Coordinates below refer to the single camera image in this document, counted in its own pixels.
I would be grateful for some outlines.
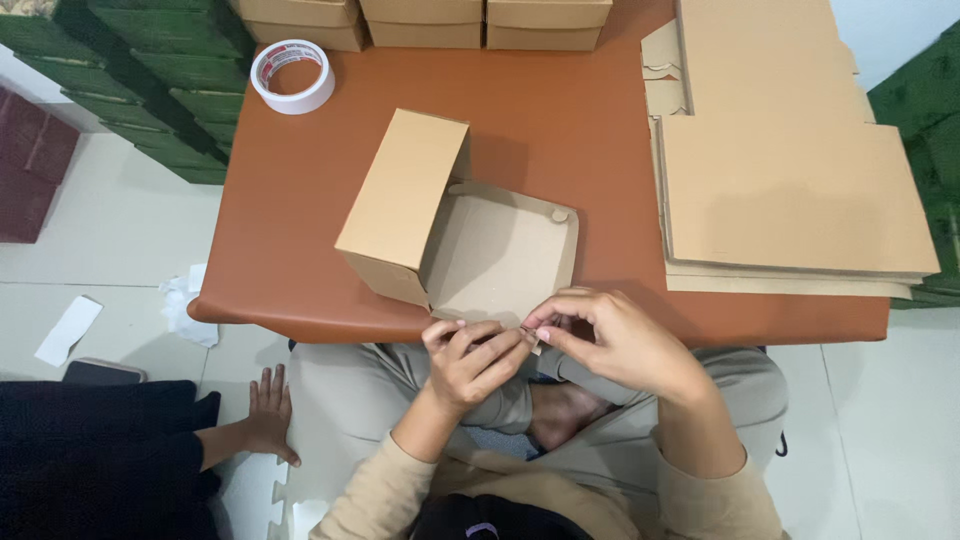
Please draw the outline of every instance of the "black cloth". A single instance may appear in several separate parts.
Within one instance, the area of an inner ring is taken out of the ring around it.
[[[429,501],[414,524],[414,540],[592,540],[557,512],[495,495],[447,495]]]
[[[215,539],[195,430],[220,394],[189,380],[0,383],[0,538]]]

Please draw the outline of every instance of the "orange table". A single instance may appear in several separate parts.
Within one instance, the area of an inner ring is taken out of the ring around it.
[[[666,290],[640,40],[673,16],[668,1],[617,0],[593,54],[331,53],[333,96],[299,116],[248,87],[191,316],[301,342],[418,339],[423,308],[373,294],[333,250],[400,107],[468,120],[478,180],[576,208],[573,282],[623,290],[691,347],[882,339],[883,298]]]

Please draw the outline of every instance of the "roll of tape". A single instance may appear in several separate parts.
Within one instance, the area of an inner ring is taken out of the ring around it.
[[[320,78],[310,88],[296,94],[276,94],[269,90],[270,78],[291,61],[312,61],[320,65]],[[334,79],[324,50],[303,39],[285,39],[264,49],[250,68],[250,79],[257,93],[271,109],[284,114],[304,114],[323,105],[333,93]]]

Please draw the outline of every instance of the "kraft paper box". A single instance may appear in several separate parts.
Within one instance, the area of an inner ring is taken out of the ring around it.
[[[323,49],[360,52],[367,30],[356,0],[231,0],[259,43],[305,39]]]
[[[487,48],[592,51],[613,0],[488,0]]]
[[[377,47],[479,49],[483,0],[360,0]]]
[[[517,327],[570,285],[577,213],[470,178],[468,123],[398,109],[335,247],[377,294]]]

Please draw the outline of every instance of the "beige sleeve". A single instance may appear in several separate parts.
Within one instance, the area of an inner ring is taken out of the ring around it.
[[[660,524],[666,538],[688,540],[789,539],[753,462],[725,479],[697,479],[660,455]]]
[[[310,531],[310,540],[387,540],[410,527],[430,489],[436,463],[417,461],[389,434],[353,474],[347,489]]]

